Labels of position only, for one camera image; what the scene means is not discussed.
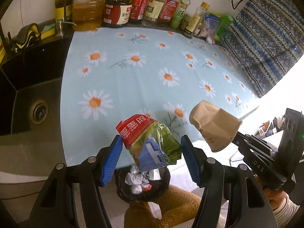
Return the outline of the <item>person's right forearm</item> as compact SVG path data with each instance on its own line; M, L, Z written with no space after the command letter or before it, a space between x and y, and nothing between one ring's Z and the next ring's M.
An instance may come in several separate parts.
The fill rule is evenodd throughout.
M299 205L290 200L289 195L285 192L281 193L279 199L272 206L279 228L286 227L300 208Z

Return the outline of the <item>person's right hand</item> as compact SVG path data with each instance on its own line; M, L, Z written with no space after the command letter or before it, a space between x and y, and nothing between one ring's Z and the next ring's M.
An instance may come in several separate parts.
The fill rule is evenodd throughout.
M272 207L272 210L279 208L282 203L285 201L286 192L284 192L281 189L278 190L272 190L269 187L266 186L266 184L262 181L261 178L259 178L257 175L255 175L255 178L257 182L259 183L261 189L263 190L267 200L269 201L269 204Z

